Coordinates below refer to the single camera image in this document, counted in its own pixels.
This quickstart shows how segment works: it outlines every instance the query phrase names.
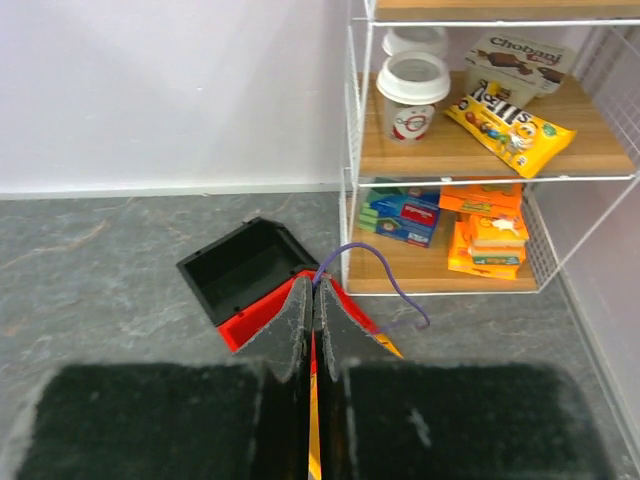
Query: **cup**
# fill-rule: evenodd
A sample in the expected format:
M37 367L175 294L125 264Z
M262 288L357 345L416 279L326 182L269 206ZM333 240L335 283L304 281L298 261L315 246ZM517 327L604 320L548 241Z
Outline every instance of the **cup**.
M438 57L411 51L389 57L376 86L385 97L385 135L403 145L415 145L425 138L437 103L449 94L451 80Z
M443 27L390 27L382 40L382 49L389 56L409 51L426 52L444 60L449 37Z

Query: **yellow candy bag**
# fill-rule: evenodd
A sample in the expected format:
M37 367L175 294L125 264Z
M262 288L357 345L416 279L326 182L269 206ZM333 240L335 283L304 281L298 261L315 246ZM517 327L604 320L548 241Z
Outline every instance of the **yellow candy bag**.
M500 100L495 82L480 86L445 114L524 178L533 178L576 135Z

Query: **wooden shelf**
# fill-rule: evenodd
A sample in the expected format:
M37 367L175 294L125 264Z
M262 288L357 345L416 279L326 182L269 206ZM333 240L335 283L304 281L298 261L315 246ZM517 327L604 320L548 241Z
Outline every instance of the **wooden shelf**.
M484 278L447 269L447 254L455 213L442 211L432 244L416 247L392 238L354 228L353 241L365 242L382 252L400 287L407 293L535 291L538 285L529 263L518 271L515 281ZM384 267L364 249L352 250L348 289L351 293L393 293Z
M441 102L444 110L463 92L464 73L452 73L451 93ZM360 175L365 177L513 176L498 157L483 147L462 126L436 114L424 142L402 146L383 133L384 98L375 86L369 89ZM573 78L560 90L534 99L527 110L565 128L578 131L573 143L554 157L539 177L631 175L635 167Z
M558 20L640 17L640 0L377 0L376 19Z

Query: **gray floor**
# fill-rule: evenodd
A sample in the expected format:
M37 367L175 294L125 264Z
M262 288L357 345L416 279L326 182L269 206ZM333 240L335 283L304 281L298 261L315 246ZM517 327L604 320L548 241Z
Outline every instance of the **gray floor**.
M255 215L284 222L318 259L338 244L332 193L0 202L0 442L52 365L227 356L175 263ZM380 325L414 315L395 298L359 303ZM564 367L587 396L619 478L638 478L559 284L538 295L420 303L433 326L391 334L405 356Z

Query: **shelving unit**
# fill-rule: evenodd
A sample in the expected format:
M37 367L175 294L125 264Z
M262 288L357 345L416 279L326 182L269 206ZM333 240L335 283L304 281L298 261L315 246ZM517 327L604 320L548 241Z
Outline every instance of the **shelving unit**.
M640 151L629 141L638 129L625 102L603 93L608 71L621 55L640 64L640 51L630 39L639 33L640 0L613 0L606 5L593 0L353 0L347 35L345 102L348 151L343 165L340 215L341 241L366 242L389 261L401 288L412 295L468 293L536 293L562 269L615 204L631 191L637 175ZM386 26L440 25L444 27L491 26L592 26L579 52L574 73L553 95L535 99L527 110L578 130L574 142L529 181L516 176L462 127L436 115L427 139L418 146L400 146L382 133L383 98L371 71L374 32ZM364 45L354 32L366 30ZM634 95L630 80L628 95ZM463 93L463 73L452 73L452 89L439 108L449 106ZM447 269L447 253L453 216L442 212L428 249L365 232L355 226L364 189L373 177L392 178L397 185L451 183L527 182L523 216L531 236L527 263L516 281L478 277ZM594 218L593 228L575 248L559 255L536 201L538 186L550 182L623 181L628 184L611 208ZM342 254L342 281L353 295L391 295L394 290L377 258L366 251Z

